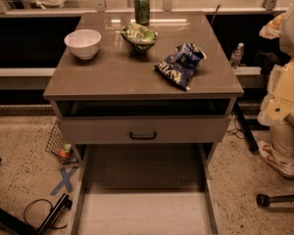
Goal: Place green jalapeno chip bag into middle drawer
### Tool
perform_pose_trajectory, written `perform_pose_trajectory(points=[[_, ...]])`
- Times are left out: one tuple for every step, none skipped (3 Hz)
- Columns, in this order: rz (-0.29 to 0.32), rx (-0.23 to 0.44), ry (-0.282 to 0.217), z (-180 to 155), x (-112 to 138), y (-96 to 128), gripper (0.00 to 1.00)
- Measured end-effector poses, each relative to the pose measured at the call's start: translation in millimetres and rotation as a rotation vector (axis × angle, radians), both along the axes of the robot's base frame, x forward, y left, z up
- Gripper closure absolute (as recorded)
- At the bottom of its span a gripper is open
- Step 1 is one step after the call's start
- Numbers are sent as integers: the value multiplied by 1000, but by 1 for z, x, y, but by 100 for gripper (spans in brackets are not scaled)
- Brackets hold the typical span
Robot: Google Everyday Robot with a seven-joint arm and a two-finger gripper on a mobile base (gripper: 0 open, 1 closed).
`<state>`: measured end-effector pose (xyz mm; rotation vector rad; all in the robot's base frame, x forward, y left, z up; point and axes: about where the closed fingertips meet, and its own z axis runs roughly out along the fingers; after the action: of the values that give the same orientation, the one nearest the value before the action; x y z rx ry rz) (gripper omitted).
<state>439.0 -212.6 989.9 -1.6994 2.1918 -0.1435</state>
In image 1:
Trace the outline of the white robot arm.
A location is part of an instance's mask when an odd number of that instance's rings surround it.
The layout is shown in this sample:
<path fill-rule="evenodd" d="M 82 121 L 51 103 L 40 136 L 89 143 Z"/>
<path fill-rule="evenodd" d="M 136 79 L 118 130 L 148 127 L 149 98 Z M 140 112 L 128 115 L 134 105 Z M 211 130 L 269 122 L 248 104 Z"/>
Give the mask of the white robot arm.
<path fill-rule="evenodd" d="M 285 13 L 264 26 L 260 35 L 279 37 L 281 52 L 291 59 L 283 66 L 275 65 L 270 72 L 268 94 L 261 105 L 258 121 L 266 126 L 286 122 L 294 125 L 294 2 Z"/>

